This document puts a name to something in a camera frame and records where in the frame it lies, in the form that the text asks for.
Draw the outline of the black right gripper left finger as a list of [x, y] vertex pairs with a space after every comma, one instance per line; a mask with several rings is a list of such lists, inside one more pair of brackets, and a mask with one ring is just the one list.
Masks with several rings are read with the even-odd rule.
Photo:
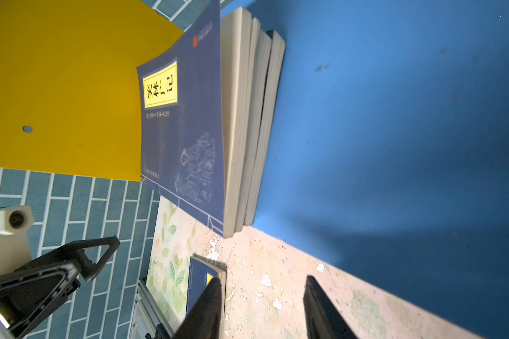
[[222, 306], [221, 281], [218, 278], [213, 278], [173, 338], [220, 338]]

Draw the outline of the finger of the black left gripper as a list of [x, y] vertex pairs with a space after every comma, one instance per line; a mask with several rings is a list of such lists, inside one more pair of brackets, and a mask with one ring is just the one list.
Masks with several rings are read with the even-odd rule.
[[80, 287], [80, 272], [69, 260], [0, 276], [0, 338], [24, 338], [36, 329]]
[[[17, 271], [74, 260], [77, 264], [79, 264], [81, 268], [81, 275], [84, 280], [87, 283], [91, 283], [103, 270], [104, 266], [118, 250], [119, 246], [120, 240], [118, 240], [117, 237], [74, 241], [28, 262], [27, 264], [17, 268]], [[95, 263], [87, 256], [86, 250], [98, 247], [107, 247], [107, 250], [100, 257], [98, 262]]]

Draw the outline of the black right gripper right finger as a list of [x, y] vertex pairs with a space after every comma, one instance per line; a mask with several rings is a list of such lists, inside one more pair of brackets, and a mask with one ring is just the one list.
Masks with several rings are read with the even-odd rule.
[[314, 276], [308, 275], [303, 295], [309, 339], [357, 339]]

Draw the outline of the blue book yellow label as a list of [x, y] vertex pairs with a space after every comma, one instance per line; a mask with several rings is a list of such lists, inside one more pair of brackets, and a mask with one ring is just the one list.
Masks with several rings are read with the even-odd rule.
[[251, 178], [249, 196], [245, 212], [244, 226], [252, 226], [254, 224], [264, 166], [267, 159], [269, 140], [271, 134], [272, 123], [274, 119], [274, 111], [277, 101], [277, 93], [281, 78], [281, 69], [284, 62], [284, 54], [286, 43], [284, 38], [276, 30], [264, 32], [261, 38], [268, 37], [271, 41], [271, 49], [268, 60], [268, 67], [264, 82], [264, 100], [261, 108], [259, 136], [257, 139], [257, 152], [253, 166], [253, 176]]
[[252, 43], [250, 66], [253, 66], [253, 77], [250, 82], [250, 106], [247, 126], [247, 143], [243, 165], [243, 176], [240, 185], [240, 197], [235, 231], [240, 232], [245, 225], [245, 216], [249, 191], [253, 179], [255, 158], [260, 136], [260, 124], [262, 120], [262, 108], [266, 87], [267, 69], [271, 52], [271, 38], [261, 29], [261, 23], [257, 18], [252, 20]]
[[236, 231], [258, 30], [246, 8], [222, 16], [211, 1], [137, 69], [142, 182], [225, 238]]
[[220, 261], [210, 260], [199, 254], [191, 256], [189, 260], [186, 315], [192, 311], [206, 286], [214, 278], [221, 281], [221, 306], [223, 309], [226, 299], [226, 273], [226, 264]]

